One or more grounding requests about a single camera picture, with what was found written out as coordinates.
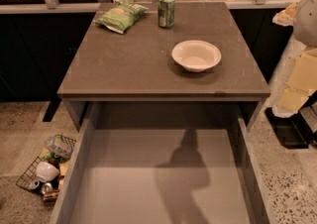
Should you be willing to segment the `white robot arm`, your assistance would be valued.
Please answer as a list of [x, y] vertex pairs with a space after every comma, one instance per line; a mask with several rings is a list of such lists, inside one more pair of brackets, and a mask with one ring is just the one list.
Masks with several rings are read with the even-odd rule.
[[273, 115], [296, 114], [317, 90], [317, 0], [299, 0], [273, 17], [293, 33], [269, 81]]

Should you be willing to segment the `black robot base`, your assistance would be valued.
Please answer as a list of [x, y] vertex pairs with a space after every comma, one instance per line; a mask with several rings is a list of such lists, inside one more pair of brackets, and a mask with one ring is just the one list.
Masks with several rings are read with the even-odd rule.
[[317, 146], [316, 105], [317, 93], [314, 93], [304, 106], [289, 118], [278, 118], [271, 108], [266, 108], [264, 113], [282, 146], [287, 149]]

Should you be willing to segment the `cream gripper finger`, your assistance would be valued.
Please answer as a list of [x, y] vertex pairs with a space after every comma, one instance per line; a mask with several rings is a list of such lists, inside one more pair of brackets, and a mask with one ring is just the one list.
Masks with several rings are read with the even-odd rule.
[[305, 51], [295, 65], [278, 101], [272, 105], [275, 117], [289, 118], [296, 114], [317, 91], [317, 49]]
[[284, 10], [276, 13], [272, 18], [272, 21], [275, 24], [278, 24], [283, 27], [292, 26], [294, 23], [294, 18], [298, 4], [298, 1], [291, 3]]

